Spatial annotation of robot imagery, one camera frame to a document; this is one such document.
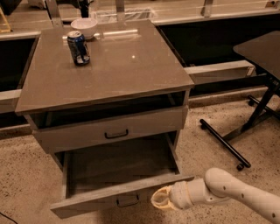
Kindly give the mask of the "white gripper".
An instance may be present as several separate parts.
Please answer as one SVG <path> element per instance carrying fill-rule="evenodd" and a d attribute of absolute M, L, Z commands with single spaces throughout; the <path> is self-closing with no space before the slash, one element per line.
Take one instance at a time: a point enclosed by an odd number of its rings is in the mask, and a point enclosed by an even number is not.
<path fill-rule="evenodd" d="M 172 211 L 174 207 L 186 210 L 193 206 L 186 181 L 158 189 L 151 196 L 151 203 L 155 208 L 163 211 Z"/>

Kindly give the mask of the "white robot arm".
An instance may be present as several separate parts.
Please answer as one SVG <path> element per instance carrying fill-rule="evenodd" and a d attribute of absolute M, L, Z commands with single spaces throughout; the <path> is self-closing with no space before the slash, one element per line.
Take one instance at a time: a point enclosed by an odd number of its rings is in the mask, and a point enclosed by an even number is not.
<path fill-rule="evenodd" d="M 198 204 L 222 205 L 237 200 L 272 224 L 280 224 L 280 197 L 247 185 L 220 168 L 206 171 L 204 178 L 180 181 L 158 189 L 151 196 L 154 207 L 186 210 Z"/>

